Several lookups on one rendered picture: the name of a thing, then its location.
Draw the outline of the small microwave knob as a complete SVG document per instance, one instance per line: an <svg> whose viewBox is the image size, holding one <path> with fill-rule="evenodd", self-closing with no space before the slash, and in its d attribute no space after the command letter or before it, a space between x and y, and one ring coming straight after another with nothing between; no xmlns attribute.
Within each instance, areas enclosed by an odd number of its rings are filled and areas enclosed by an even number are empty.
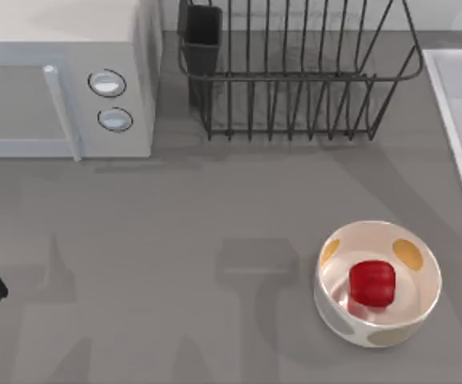
<svg viewBox="0 0 462 384"><path fill-rule="evenodd" d="M107 131L123 133L129 130L134 123L132 115L119 107L100 110L97 114L98 124Z"/></svg>

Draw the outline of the black cutlery holder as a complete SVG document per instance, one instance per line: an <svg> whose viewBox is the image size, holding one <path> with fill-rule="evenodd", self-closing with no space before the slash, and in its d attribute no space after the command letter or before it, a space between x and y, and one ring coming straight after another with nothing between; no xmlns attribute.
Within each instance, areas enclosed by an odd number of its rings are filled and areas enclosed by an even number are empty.
<svg viewBox="0 0 462 384"><path fill-rule="evenodd" d="M212 77L217 68L223 31L223 11L219 6L179 0L178 35L187 73Z"/></svg>

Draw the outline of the pale microwave oven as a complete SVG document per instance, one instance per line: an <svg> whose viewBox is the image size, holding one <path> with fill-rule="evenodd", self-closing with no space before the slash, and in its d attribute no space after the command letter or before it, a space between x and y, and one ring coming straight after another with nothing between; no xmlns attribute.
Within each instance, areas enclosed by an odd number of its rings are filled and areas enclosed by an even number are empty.
<svg viewBox="0 0 462 384"><path fill-rule="evenodd" d="M146 158L151 153L163 36L158 0L0 0L0 158L72 158L45 65L57 66L84 158ZM127 82L117 98L88 86L110 69ZM128 111L133 126L114 133L100 110Z"/></svg>

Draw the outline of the large microwave knob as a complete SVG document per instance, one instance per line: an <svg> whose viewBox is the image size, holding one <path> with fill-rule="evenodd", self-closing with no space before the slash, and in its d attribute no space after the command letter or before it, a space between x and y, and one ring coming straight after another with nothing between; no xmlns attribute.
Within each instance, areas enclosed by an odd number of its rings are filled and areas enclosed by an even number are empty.
<svg viewBox="0 0 462 384"><path fill-rule="evenodd" d="M120 73L110 69L91 73L87 83L95 94L103 98L117 98L127 89L125 78Z"/></svg>

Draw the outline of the white bowl with spots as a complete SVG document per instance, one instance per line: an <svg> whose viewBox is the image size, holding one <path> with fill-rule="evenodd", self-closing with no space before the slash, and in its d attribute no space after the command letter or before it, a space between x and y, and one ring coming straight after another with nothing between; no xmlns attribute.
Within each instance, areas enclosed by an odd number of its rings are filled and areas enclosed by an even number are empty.
<svg viewBox="0 0 462 384"><path fill-rule="evenodd" d="M366 260L394 267L396 293L390 306L363 306L350 297L349 270ZM388 348L421 327L442 285L439 263L423 240L402 226L365 220L341 226L327 237L314 269L313 297L323 322L343 340L364 348Z"/></svg>

